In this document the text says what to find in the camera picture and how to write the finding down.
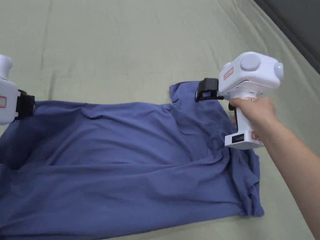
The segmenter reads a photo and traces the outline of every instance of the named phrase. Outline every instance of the finger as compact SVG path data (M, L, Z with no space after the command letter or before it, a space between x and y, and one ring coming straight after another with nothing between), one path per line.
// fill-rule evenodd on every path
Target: finger
M242 101L243 101L243 99L241 99L241 98L231 98L230 104L234 107L240 107L240 104Z
M233 118L232 118L232 123L237 124L235 116L233 116Z

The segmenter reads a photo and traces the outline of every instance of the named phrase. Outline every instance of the forearm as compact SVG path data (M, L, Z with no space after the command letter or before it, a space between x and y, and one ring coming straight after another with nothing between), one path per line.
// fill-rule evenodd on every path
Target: forearm
M319 157L277 120L264 123L259 132L311 232L320 239Z

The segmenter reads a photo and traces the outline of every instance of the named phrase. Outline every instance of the dark gray wall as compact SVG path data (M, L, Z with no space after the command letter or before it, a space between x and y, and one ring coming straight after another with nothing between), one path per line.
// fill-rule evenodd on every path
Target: dark gray wall
M320 73L320 0L255 0Z

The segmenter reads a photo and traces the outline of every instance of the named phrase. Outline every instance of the human hand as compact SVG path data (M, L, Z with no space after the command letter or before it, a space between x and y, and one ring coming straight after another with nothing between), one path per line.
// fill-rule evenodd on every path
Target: human hand
M255 102L234 98L230 100L230 105L241 109L258 134L261 128L276 121L276 110L270 98L261 98Z

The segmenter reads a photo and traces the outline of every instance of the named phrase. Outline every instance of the bed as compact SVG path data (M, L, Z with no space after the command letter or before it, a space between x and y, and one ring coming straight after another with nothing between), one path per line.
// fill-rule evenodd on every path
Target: bed
M170 85L218 76L242 52L272 56L285 68L271 96L277 116L320 154L316 65L254 1L13 0L1 1L0 11L1 54L14 61L10 79L37 100L163 104ZM313 239L266 150L256 153L264 217L119 239Z

